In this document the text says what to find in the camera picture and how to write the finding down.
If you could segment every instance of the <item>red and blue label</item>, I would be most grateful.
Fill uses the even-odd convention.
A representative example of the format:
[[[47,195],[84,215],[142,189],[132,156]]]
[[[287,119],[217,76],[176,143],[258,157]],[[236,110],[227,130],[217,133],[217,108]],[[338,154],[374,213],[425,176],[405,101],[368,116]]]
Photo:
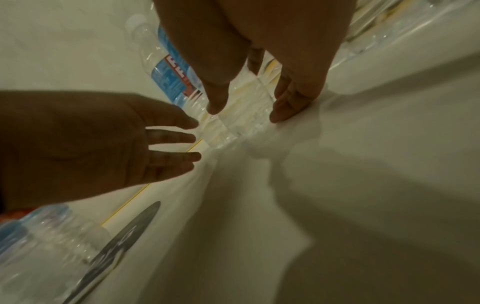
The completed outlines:
[[[160,61],[151,73],[151,78],[170,99],[171,103],[183,108],[186,99],[196,88],[188,79],[186,73],[171,55]]]

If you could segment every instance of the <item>white tabletop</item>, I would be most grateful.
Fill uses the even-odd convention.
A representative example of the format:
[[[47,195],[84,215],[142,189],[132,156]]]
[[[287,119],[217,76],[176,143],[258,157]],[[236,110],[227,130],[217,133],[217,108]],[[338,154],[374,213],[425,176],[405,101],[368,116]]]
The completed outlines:
[[[162,201],[85,302],[480,302],[478,16],[341,65],[345,95],[218,158],[197,146],[194,172],[105,224]]]

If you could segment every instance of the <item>person's left hand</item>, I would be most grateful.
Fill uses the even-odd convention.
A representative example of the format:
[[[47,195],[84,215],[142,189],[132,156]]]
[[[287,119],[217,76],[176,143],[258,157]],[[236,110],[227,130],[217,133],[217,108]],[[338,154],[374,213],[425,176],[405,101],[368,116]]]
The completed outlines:
[[[180,108],[134,94],[0,92],[0,192],[7,211],[163,181],[194,168],[199,153],[150,151],[195,136]]]

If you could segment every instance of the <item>yellow line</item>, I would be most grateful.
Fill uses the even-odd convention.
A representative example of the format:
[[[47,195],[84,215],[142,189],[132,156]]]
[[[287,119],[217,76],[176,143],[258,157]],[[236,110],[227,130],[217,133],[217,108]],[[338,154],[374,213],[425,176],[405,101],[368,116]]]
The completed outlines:
[[[193,148],[195,148],[203,139],[200,139],[199,141],[197,141],[193,146],[191,146],[187,152],[190,152],[191,150],[193,150]],[[120,210],[122,210],[125,206],[127,206],[131,201],[133,201],[134,198],[136,198],[142,191],[144,191],[148,186],[150,186],[151,184],[147,184],[145,186],[142,187],[142,189],[140,189],[137,193],[135,193],[128,201],[126,201],[122,206],[120,206],[120,208],[118,208],[114,213],[112,213],[106,220],[105,222],[103,222],[102,225],[105,225],[106,222],[108,222],[112,217],[114,217],[117,213],[120,212]]]

